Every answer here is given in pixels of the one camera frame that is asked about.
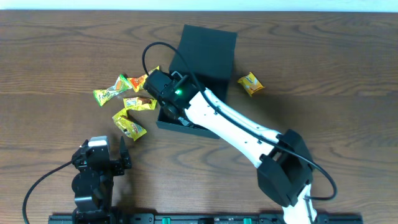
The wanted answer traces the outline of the black gift box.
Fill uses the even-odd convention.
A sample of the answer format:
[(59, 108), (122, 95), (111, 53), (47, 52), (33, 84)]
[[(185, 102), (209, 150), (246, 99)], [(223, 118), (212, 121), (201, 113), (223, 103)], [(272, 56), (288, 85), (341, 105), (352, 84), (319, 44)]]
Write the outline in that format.
[[(187, 61), (198, 81), (210, 89), (222, 102), (226, 101), (228, 84), (233, 72), (237, 33), (204, 27), (184, 25), (178, 51)], [(169, 73), (188, 73), (179, 56), (174, 55)], [(159, 111), (156, 125), (160, 129), (219, 139), (215, 133), (201, 126), (184, 126), (180, 121)]]

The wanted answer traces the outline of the yellow biscuit packet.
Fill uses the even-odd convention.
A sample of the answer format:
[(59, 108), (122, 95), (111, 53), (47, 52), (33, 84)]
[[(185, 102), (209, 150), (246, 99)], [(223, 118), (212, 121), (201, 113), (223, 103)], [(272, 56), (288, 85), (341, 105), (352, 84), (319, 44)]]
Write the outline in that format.
[(265, 86), (257, 79), (255, 74), (253, 74), (252, 72), (249, 72), (247, 75), (239, 78), (237, 80), (237, 83), (245, 89), (250, 97), (252, 97), (255, 92), (265, 88)]

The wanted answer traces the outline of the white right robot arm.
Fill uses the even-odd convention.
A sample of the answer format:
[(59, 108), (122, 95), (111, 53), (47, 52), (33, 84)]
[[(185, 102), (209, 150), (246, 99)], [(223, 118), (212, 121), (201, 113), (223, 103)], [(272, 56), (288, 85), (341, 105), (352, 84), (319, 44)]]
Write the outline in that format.
[(299, 134), (291, 129), (281, 134), (247, 119), (178, 72), (154, 70), (144, 89), (170, 119), (183, 127), (205, 128), (246, 156), (257, 169), (259, 188), (282, 207), (286, 223), (316, 222), (310, 199), (314, 166)]

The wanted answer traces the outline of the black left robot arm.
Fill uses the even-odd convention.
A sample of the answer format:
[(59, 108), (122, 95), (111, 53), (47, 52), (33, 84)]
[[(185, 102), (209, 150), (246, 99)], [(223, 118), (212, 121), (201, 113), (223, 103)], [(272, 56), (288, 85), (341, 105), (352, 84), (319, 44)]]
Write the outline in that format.
[(72, 180), (76, 209), (72, 222), (77, 224), (128, 223), (128, 217), (112, 206), (114, 177), (124, 175), (132, 167), (129, 151), (120, 139), (120, 158), (112, 160), (107, 136), (92, 137), (72, 155), (79, 173)]

